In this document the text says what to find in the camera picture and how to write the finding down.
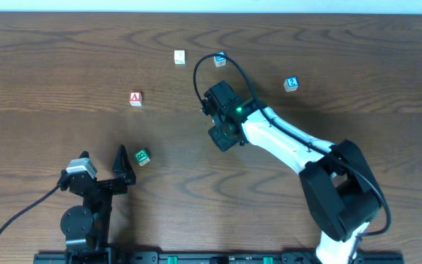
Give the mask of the blue number 2 block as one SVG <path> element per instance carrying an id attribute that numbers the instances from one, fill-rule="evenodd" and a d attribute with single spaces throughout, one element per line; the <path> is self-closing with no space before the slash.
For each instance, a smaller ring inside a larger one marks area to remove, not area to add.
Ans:
<path id="1" fill-rule="evenodd" d="M 284 81 L 284 89 L 286 92 L 294 92 L 299 87 L 299 81 L 296 76 L 288 77 Z"/>

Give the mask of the red letter A block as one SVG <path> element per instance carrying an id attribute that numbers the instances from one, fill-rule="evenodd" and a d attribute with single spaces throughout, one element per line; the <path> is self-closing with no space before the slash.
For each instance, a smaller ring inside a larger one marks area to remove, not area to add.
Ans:
<path id="1" fill-rule="evenodd" d="M 143 106 L 143 96 L 139 91 L 132 91 L 129 94 L 129 102 L 131 106 Z"/>

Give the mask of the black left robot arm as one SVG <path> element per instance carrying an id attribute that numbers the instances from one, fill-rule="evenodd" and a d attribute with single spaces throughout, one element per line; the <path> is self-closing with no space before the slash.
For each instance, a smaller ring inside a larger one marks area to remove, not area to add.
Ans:
<path id="1" fill-rule="evenodd" d="M 97 180 L 97 169 L 83 151 L 62 170 L 57 186 L 83 198 L 81 205 L 69 208 L 60 228 L 65 235 L 64 261 L 67 264 L 119 263 L 119 253 L 108 243 L 112 198 L 127 193 L 119 179 Z"/>

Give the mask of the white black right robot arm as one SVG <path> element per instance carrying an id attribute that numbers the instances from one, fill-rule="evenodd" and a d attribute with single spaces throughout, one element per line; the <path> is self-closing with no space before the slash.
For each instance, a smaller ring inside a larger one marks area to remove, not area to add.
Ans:
<path id="1" fill-rule="evenodd" d="M 321 263 L 353 263 L 367 227 L 387 207 L 360 148 L 318 139 L 283 120 L 256 96 L 240 98 L 222 81 L 198 97 L 211 116 L 213 142 L 224 152 L 236 144 L 260 147 L 298 174 L 308 209 L 322 231 Z"/>

